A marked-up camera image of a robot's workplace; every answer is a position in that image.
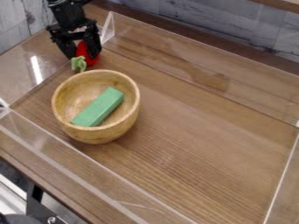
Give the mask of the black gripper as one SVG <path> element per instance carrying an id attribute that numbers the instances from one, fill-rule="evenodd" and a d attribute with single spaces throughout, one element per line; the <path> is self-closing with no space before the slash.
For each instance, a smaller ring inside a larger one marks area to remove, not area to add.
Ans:
<path id="1" fill-rule="evenodd" d="M 61 26 L 61 23 L 48 25 L 45 30 L 51 34 L 51 40 L 56 43 L 68 59 L 76 56 L 75 40 L 83 40 L 87 45 L 88 56 L 95 59 L 101 52 L 97 21 L 84 19 L 77 24 Z"/>

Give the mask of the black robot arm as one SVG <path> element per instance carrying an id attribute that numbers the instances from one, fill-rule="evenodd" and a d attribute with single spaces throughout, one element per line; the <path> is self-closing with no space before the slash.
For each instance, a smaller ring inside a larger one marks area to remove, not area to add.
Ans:
<path id="1" fill-rule="evenodd" d="M 51 34 L 51 41 L 57 45 L 68 59 L 77 51 L 76 40 L 87 45 L 87 54 L 95 59 L 101 51 L 97 21 L 87 18 L 83 6 L 91 0 L 47 0 L 48 7 L 56 18 L 56 23 L 45 30 Z"/>

